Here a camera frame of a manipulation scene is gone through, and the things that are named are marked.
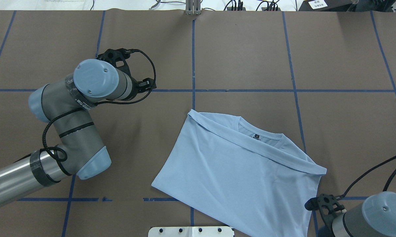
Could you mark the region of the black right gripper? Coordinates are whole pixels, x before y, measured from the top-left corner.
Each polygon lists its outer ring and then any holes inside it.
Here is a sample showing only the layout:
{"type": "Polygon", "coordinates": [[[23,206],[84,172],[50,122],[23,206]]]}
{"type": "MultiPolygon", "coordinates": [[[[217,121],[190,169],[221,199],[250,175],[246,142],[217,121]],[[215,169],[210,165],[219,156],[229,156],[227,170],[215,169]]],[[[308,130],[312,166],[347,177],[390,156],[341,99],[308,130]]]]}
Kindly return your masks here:
{"type": "Polygon", "coordinates": [[[335,237],[332,231],[330,231],[329,228],[327,228],[326,225],[322,226],[321,228],[318,229],[317,237],[335,237]]]}

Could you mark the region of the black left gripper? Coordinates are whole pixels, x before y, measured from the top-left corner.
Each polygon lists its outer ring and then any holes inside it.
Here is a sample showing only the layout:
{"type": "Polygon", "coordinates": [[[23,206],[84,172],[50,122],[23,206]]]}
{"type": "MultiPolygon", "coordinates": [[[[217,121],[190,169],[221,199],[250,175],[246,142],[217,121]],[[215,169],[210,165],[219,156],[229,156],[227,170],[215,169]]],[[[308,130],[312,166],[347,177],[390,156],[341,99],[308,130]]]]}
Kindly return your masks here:
{"type": "Polygon", "coordinates": [[[137,81],[134,78],[131,78],[132,89],[129,94],[129,101],[134,99],[138,93],[145,93],[157,88],[155,85],[155,80],[152,78],[145,78],[142,81],[137,81]]]}

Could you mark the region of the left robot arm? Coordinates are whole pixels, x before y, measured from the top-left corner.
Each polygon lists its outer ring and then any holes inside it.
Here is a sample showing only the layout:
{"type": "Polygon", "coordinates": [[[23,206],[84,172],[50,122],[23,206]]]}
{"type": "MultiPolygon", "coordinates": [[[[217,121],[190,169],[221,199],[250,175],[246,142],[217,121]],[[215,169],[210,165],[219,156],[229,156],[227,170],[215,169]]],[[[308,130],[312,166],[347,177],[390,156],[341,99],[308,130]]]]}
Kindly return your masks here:
{"type": "Polygon", "coordinates": [[[0,170],[0,207],[66,177],[91,178],[111,165],[89,110],[98,105],[133,104],[137,93],[151,93],[157,76],[135,81],[128,72],[98,59],[80,62],[63,80],[33,92],[28,105],[46,123],[43,148],[0,170]]]}

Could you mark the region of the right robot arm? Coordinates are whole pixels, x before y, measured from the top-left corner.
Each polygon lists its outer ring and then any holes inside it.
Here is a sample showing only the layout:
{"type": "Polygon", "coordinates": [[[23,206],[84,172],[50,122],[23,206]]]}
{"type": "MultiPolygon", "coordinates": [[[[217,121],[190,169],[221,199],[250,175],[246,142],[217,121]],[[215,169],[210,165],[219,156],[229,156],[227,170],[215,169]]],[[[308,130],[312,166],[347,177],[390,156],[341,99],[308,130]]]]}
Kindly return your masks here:
{"type": "Polygon", "coordinates": [[[396,193],[381,192],[347,210],[340,196],[320,195],[305,204],[318,210],[324,226],[319,237],[396,237],[396,193]]]}

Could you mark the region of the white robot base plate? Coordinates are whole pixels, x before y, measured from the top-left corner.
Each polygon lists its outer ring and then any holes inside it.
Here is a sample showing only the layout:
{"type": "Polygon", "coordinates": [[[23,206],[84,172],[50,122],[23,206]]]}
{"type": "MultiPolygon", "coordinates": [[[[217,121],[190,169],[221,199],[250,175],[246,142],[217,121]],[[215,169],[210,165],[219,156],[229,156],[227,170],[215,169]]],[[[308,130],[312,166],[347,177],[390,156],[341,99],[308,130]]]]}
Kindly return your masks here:
{"type": "Polygon", "coordinates": [[[153,227],[148,237],[234,237],[234,228],[229,226],[172,226],[153,227]]]}

